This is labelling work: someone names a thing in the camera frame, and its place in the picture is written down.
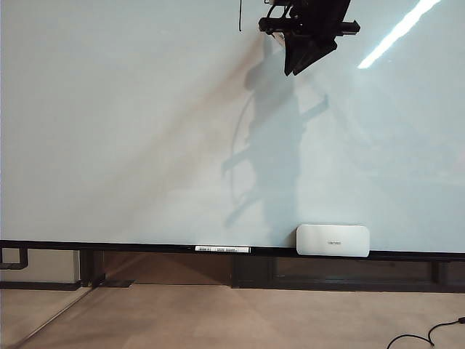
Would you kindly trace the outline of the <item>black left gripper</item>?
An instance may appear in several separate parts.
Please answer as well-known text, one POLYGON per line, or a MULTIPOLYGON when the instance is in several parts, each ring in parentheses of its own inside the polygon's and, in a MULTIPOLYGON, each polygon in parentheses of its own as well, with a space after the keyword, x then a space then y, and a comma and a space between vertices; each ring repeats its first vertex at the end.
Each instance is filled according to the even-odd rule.
POLYGON ((266 34, 284 33, 284 74, 298 75, 337 49, 334 39, 309 41, 304 36, 335 37, 356 35, 356 20, 344 20, 350 1, 268 1, 270 10, 259 20, 266 34))

